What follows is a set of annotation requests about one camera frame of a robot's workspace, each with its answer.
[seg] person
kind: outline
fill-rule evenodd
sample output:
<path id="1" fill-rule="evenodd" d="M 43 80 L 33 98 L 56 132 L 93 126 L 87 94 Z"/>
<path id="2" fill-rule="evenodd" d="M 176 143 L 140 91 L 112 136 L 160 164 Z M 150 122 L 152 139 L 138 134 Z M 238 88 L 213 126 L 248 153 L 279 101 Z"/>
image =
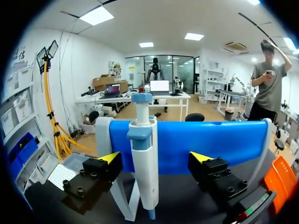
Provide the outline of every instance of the person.
<path id="1" fill-rule="evenodd" d="M 251 85 L 258 86 L 259 93 L 252 105 L 248 120 L 262 120 L 270 118 L 272 122 L 280 111 L 282 78 L 292 67 L 291 61 L 279 47 L 272 42 L 263 40 L 261 42 L 265 61 L 255 65 Z M 278 51 L 285 63 L 280 66 L 273 66 L 274 50 Z"/>
<path id="2" fill-rule="evenodd" d="M 85 115 L 84 116 L 84 124 L 86 125 L 94 125 L 95 121 L 97 120 L 97 118 L 99 117 L 99 112 L 97 111 L 92 111 L 88 116 Z"/>

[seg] black pants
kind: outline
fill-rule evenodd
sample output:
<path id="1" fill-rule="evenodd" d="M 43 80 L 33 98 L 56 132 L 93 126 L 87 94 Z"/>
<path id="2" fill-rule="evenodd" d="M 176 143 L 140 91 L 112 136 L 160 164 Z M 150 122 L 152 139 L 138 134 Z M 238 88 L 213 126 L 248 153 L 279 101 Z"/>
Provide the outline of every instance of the black pants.
<path id="1" fill-rule="evenodd" d="M 262 120 L 264 118 L 270 118 L 273 122 L 275 117 L 276 113 L 274 111 L 269 111 L 261 107 L 257 102 L 254 102 L 248 120 Z"/>

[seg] yellow tripod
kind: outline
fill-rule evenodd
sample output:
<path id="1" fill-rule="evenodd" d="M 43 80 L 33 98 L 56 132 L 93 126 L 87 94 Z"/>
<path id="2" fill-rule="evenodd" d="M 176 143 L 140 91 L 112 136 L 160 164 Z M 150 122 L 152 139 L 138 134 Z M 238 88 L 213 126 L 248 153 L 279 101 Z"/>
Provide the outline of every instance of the yellow tripod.
<path id="1" fill-rule="evenodd" d="M 67 156 L 71 154 L 71 149 L 68 146 L 68 142 L 90 152 L 91 150 L 78 144 L 61 126 L 58 122 L 56 122 L 51 97 L 50 97 L 50 91 L 49 91 L 49 85 L 48 85 L 48 73 L 47 73 L 47 60 L 45 60 L 44 64 L 44 89 L 45 89 L 45 95 L 46 95 L 46 102 L 47 102 L 47 108 L 48 108 L 48 117 L 50 118 L 50 122 L 54 129 L 54 140 L 55 140 L 55 148 L 57 152 L 58 162 L 61 161 L 61 155 L 60 152 L 65 152 Z"/>

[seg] laptop screen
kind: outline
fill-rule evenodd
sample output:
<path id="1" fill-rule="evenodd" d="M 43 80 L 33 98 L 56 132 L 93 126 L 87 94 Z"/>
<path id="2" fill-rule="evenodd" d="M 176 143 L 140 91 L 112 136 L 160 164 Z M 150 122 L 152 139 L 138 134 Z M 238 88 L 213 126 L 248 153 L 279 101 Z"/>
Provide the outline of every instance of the laptop screen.
<path id="1" fill-rule="evenodd" d="M 150 82 L 150 91 L 169 91 L 169 80 L 152 80 Z"/>
<path id="2" fill-rule="evenodd" d="M 106 85 L 105 94 L 119 94 L 119 93 L 120 93 L 120 84 Z"/>

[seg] orange basket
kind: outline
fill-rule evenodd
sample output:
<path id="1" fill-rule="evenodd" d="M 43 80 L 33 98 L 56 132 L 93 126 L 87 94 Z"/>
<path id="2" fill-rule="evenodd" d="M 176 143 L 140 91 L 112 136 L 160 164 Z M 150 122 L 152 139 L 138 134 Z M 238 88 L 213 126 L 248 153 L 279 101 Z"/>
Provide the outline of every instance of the orange basket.
<path id="1" fill-rule="evenodd" d="M 264 178 L 267 188 L 276 192 L 273 201 L 275 212 L 278 213 L 296 184 L 296 177 L 289 164 L 282 156 L 273 161 Z"/>

